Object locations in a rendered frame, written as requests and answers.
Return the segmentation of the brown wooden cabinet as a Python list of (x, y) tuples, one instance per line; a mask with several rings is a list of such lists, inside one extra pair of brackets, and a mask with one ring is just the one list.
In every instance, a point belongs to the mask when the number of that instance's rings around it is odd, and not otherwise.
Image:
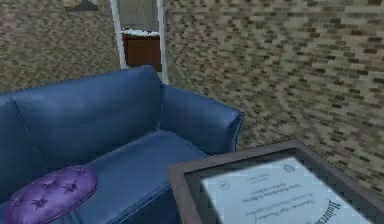
[(162, 71), (159, 34), (144, 34), (135, 30), (124, 30), (121, 34), (128, 67), (151, 65), (157, 72)]

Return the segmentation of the dark brown framed table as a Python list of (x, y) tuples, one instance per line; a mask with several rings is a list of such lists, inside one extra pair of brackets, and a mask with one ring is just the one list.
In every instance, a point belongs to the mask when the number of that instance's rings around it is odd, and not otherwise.
[(288, 157), (298, 159), (374, 224), (384, 224), (383, 201), (298, 140), (211, 156), (169, 167), (169, 179), (182, 224), (222, 224), (202, 185), (204, 178)]

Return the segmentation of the white printed paper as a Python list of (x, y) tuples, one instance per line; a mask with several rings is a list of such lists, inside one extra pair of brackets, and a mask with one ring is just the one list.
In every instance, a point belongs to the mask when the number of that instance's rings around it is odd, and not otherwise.
[(374, 224), (294, 157), (202, 185), (222, 224)]

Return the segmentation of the white door frame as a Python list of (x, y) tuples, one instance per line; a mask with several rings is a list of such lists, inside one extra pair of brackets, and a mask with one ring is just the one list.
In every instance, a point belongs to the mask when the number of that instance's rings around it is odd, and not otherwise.
[[(119, 17), (119, 10), (117, 0), (109, 0), (112, 12), (112, 21), (114, 25), (115, 34), (113, 38), (116, 42), (119, 64), (121, 69), (127, 69), (127, 62), (125, 60), (124, 45), (121, 33), (121, 23)], [(167, 75), (167, 58), (166, 58), (166, 47), (165, 47), (165, 25), (164, 25), (164, 7), (163, 0), (156, 0), (157, 9), (158, 9), (158, 22), (159, 22), (159, 33), (160, 33), (160, 54), (161, 54), (161, 80), (164, 84), (169, 83), (169, 78)]]

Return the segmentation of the blue leather sofa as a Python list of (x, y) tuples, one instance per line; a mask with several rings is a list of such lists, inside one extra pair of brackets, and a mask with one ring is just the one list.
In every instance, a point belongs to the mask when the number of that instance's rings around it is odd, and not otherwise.
[(179, 224), (168, 167), (235, 151), (243, 117), (149, 65), (0, 93), (0, 224), (16, 191), (74, 165), (97, 190), (51, 224)]

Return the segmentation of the purple tufted round cushion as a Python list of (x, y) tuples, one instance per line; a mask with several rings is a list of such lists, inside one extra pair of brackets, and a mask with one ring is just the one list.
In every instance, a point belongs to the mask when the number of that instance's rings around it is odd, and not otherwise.
[(48, 173), (16, 191), (5, 203), (4, 224), (51, 224), (97, 190), (97, 175), (74, 165)]

